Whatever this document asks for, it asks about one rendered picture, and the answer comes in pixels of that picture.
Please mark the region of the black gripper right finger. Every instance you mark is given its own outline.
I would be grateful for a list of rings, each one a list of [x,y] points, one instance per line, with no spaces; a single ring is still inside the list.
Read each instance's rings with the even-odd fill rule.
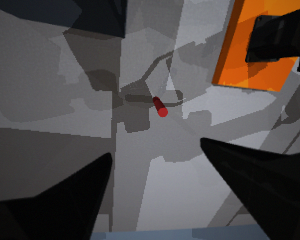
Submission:
[[[200,146],[270,240],[300,240],[300,153],[279,154],[205,137]]]

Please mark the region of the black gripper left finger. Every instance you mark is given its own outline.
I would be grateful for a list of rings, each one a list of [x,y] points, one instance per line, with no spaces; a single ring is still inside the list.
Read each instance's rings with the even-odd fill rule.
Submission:
[[[105,153],[35,197],[0,201],[0,240],[90,240],[111,167]]]

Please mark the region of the red peg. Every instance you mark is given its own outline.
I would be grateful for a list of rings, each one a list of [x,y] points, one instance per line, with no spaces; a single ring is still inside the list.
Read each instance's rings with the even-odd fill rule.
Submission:
[[[161,102],[161,100],[159,99],[159,97],[154,97],[153,98],[153,102],[154,105],[156,107],[156,110],[159,114],[160,117],[165,117],[168,114],[168,110],[166,109],[166,107],[164,106],[164,104]]]

